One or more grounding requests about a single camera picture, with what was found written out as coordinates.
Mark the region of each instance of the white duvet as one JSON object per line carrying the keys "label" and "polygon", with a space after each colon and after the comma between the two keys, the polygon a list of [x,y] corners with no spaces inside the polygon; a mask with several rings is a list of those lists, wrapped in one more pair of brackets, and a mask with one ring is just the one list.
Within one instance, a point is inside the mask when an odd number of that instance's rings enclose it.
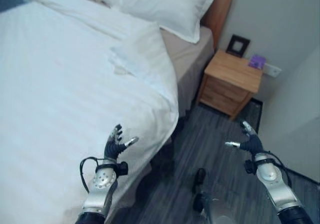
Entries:
{"label": "white duvet", "polygon": [[[80,161],[103,157],[115,125],[129,175],[178,120],[174,68],[155,23],[88,0],[31,0],[0,14],[0,223],[73,224],[86,199]],[[85,166],[89,181],[94,166]]]}

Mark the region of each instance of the floor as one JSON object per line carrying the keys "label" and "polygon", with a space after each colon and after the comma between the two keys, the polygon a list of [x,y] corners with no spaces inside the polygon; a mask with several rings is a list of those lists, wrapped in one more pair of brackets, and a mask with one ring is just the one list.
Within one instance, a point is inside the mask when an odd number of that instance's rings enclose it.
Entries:
{"label": "floor", "polygon": [[[239,119],[249,121],[257,129],[260,111],[259,104],[250,102]],[[174,165],[169,170],[155,168],[147,175],[137,190],[136,203],[119,211],[113,223],[199,223],[199,216],[192,210],[191,186],[197,169],[205,168],[206,190],[232,209],[238,224],[279,224],[263,185],[244,170],[243,163],[249,154],[223,145],[226,140],[245,139],[237,122],[204,105],[196,106],[174,138]],[[293,190],[314,224],[319,224],[319,187],[300,176],[290,176]]]}

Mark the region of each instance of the wooden headboard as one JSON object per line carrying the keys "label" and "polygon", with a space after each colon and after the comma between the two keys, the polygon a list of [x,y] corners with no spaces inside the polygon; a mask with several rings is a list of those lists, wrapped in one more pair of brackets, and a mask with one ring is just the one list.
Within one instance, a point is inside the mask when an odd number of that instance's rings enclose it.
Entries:
{"label": "wooden headboard", "polygon": [[214,49],[216,49],[218,45],[231,2],[232,0],[214,0],[201,20],[201,24],[212,31]]}

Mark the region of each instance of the mattress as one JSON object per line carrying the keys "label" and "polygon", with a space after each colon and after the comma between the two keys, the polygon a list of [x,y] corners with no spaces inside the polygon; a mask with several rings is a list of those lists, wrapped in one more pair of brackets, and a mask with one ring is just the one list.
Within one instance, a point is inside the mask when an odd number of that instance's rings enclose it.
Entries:
{"label": "mattress", "polygon": [[214,39],[209,28],[200,28],[200,41],[192,44],[161,30],[167,52],[174,66],[178,85],[179,117],[190,110],[203,70],[214,54]]}

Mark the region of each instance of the wooden nightstand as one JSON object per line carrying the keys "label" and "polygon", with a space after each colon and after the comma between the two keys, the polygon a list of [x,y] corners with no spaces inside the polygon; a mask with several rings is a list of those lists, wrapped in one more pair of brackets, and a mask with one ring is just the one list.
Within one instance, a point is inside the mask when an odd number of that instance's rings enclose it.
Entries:
{"label": "wooden nightstand", "polygon": [[259,90],[262,70],[248,66],[249,60],[218,50],[204,70],[197,104],[204,103],[234,120]]}

